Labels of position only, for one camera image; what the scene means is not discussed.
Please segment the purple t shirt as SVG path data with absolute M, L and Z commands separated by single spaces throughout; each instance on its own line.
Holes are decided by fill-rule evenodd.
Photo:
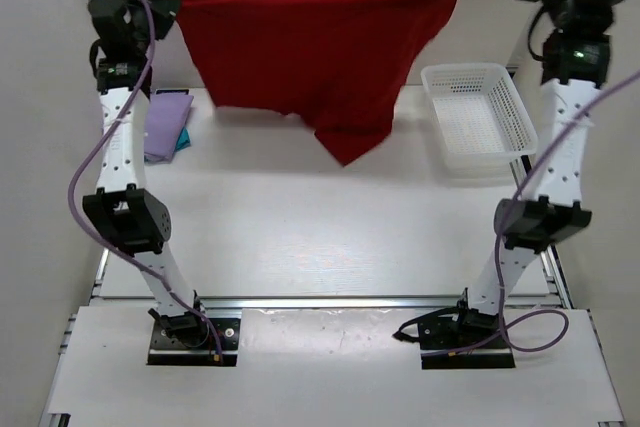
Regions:
M 145 120 L 144 159 L 147 163 L 168 163 L 173 160 L 177 138 L 187 128 L 192 95 L 151 96 Z

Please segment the teal t shirt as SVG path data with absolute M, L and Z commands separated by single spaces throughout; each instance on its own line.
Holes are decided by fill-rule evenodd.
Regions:
M 186 127 L 183 127 L 176 141 L 175 152 L 179 152 L 191 146 L 191 138 Z

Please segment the red item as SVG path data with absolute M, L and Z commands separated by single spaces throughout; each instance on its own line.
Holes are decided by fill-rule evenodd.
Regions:
M 218 107 L 296 115 L 348 165 L 391 133 L 412 65 L 457 0 L 179 0 Z

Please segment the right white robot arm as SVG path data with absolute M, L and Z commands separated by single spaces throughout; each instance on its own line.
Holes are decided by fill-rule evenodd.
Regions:
M 476 313 L 495 316 L 526 267 L 540 253 L 585 229 L 592 218 L 582 205 L 581 167 L 592 126 L 586 111 L 606 83 L 612 47 L 608 29 L 624 0 L 521 0 L 537 3 L 553 29 L 539 53 L 543 104 L 536 161 L 516 200 L 495 212 L 498 245 L 462 303 L 472 311 L 449 322 L 449 334 L 470 347 L 486 331 Z

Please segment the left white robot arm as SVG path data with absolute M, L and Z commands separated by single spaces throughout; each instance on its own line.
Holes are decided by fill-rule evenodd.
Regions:
M 88 11 L 104 56 L 94 64 L 103 111 L 101 171 L 96 191 L 82 208 L 100 237 L 142 273 L 156 299 L 157 321 L 177 320 L 175 335 L 188 347 L 206 342 L 210 324 L 196 314 L 197 295 L 184 280 L 169 247 L 168 208 L 147 189 L 145 119 L 152 68 L 147 51 L 153 34 L 173 23 L 171 2 L 160 0 L 160 25 L 149 25 L 138 0 L 90 0 Z

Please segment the blue table label sticker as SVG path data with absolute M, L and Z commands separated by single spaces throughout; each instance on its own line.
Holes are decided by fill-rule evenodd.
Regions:
M 189 95 L 189 89 L 156 89 L 154 92 L 155 95 Z

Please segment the white plastic basket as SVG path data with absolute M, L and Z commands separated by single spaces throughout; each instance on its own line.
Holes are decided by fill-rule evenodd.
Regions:
M 440 64 L 420 76 L 450 170 L 501 169 L 537 151 L 535 128 L 504 66 Z

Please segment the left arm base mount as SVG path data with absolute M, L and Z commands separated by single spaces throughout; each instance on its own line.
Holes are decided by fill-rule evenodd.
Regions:
M 147 364 L 151 366 L 235 367 L 241 333 L 240 317 L 210 317 L 209 325 L 187 313 L 161 316 L 155 309 Z

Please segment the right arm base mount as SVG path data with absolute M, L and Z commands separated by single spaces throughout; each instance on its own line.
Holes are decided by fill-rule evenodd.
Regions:
M 424 370 L 512 369 L 515 360 L 502 338 L 496 315 L 488 315 L 460 300 L 401 324 L 392 337 L 417 343 Z

